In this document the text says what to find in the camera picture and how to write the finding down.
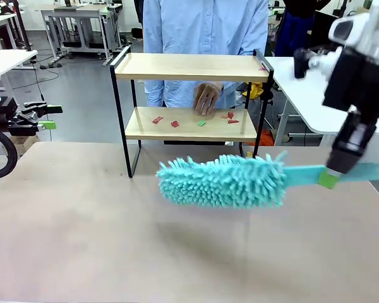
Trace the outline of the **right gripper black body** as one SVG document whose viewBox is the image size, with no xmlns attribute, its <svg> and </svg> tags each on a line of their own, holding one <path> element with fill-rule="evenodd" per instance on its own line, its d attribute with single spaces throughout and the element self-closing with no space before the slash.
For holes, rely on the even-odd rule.
<svg viewBox="0 0 379 303">
<path fill-rule="evenodd" d="M 342 50 L 324 93 L 323 105 L 347 112 L 355 106 L 365 124 L 379 119 L 379 65 L 351 48 Z"/>
</svg>

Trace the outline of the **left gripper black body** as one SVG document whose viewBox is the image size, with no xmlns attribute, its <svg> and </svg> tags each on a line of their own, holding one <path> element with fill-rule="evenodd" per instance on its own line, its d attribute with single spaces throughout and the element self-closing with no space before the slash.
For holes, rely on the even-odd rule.
<svg viewBox="0 0 379 303">
<path fill-rule="evenodd" d="M 3 97 L 0 104 L 0 130 L 12 136 L 27 136 L 27 116 L 18 110 L 14 98 Z"/>
</svg>

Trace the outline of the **person's left hand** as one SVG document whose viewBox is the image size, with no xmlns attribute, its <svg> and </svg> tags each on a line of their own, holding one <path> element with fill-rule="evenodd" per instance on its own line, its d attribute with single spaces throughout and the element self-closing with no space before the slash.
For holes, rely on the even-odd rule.
<svg viewBox="0 0 379 303">
<path fill-rule="evenodd" d="M 195 91 L 193 110 L 196 114 L 207 116 L 214 109 L 222 93 L 222 82 L 200 83 Z"/>
</svg>

